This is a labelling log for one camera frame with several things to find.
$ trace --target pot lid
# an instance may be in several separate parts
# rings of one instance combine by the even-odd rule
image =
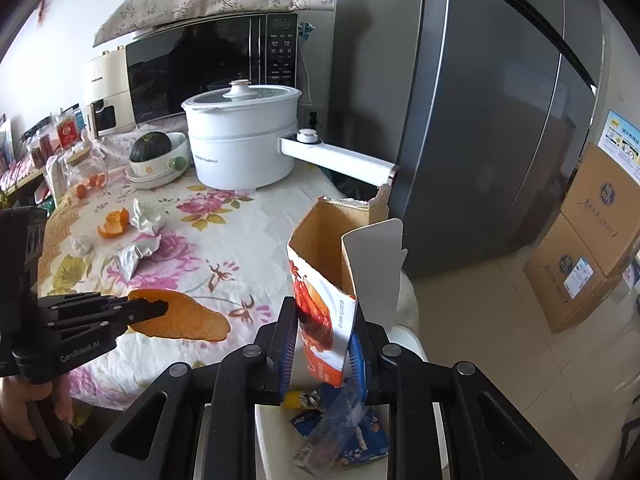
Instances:
[[[289,86],[249,85],[248,79],[231,82],[231,88],[212,90],[190,97],[182,103],[185,110],[211,108],[239,108],[254,104],[267,104],[285,99],[297,99],[300,90]]]

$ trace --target stacked plate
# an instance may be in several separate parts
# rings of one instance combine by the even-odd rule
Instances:
[[[131,185],[138,189],[164,186],[181,176],[191,164],[189,139],[180,132],[168,133],[172,150],[145,162],[129,162],[126,169]]]

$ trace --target stainless steel fridge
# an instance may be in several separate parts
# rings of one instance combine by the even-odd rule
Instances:
[[[400,167],[409,276],[532,243],[600,77],[598,0],[337,0],[328,135]]]

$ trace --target pink gloved hand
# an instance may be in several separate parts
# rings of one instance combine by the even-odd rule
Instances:
[[[66,374],[45,384],[31,384],[19,376],[0,378],[0,422],[16,437],[36,440],[38,435],[27,415],[28,400],[43,400],[51,395],[57,418],[71,423],[73,409],[69,389]]]

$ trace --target finger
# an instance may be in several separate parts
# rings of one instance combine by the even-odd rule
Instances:
[[[49,397],[52,391],[51,383],[31,384],[23,378],[13,376],[9,378],[12,382],[10,395],[15,400],[42,400]]]
[[[53,410],[57,418],[66,420],[69,424],[74,419],[74,409],[71,401],[71,382],[68,375],[60,376],[53,381]]]
[[[9,433],[16,437],[23,440],[37,439],[38,435],[29,421],[27,405],[24,402],[13,405],[10,410],[5,410],[0,406],[0,418]]]

